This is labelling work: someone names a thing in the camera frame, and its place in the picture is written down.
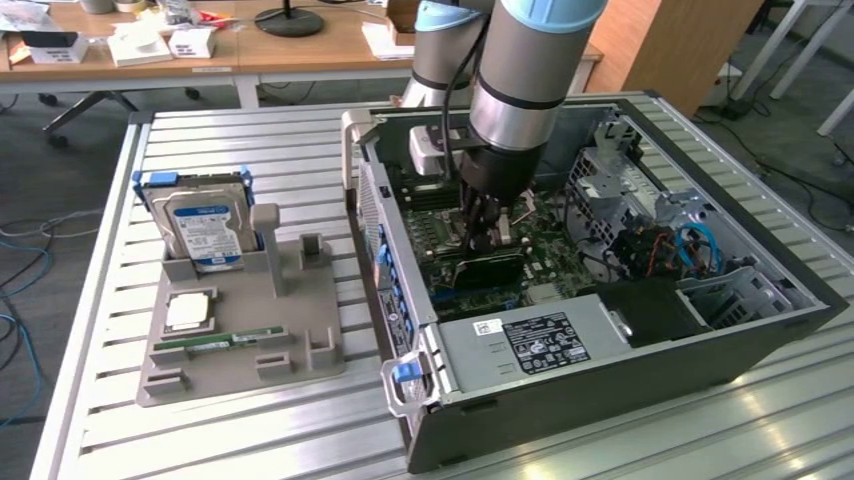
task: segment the ventilation grille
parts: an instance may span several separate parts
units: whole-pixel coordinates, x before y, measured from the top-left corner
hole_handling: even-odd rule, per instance
[[[359,219],[364,239],[371,249],[371,258],[376,258],[376,252],[379,251],[379,210],[376,209],[367,165],[367,163],[363,163],[359,168]]]

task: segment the black lamp stand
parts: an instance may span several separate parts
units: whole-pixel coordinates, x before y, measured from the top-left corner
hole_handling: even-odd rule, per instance
[[[255,25],[277,37],[307,37],[323,30],[323,18],[305,9],[291,8],[291,0],[281,0],[281,8],[264,10],[255,17]]]

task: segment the power supply label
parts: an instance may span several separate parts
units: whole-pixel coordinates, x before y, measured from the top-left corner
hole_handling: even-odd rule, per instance
[[[504,324],[504,335],[528,375],[590,360],[563,312]]]

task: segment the metal work table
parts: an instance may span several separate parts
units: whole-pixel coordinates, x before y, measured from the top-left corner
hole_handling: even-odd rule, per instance
[[[854,260],[674,110],[627,94],[839,293]],[[32,478],[413,478],[385,409],[377,347],[341,200],[340,116],[371,104],[161,113],[131,125]],[[678,177],[644,158],[667,183]],[[133,403],[163,243],[133,170],[249,166],[281,239],[333,246],[347,371],[143,409]],[[478,458],[420,479],[839,478],[854,472],[854,310],[728,385]]]

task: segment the paper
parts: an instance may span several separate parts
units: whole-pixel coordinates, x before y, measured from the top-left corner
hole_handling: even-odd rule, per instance
[[[0,30],[61,32],[48,15],[48,6],[33,2],[0,0]]]
[[[371,53],[380,60],[408,60],[415,56],[413,46],[397,46],[385,25],[361,24],[361,34],[371,47]]]

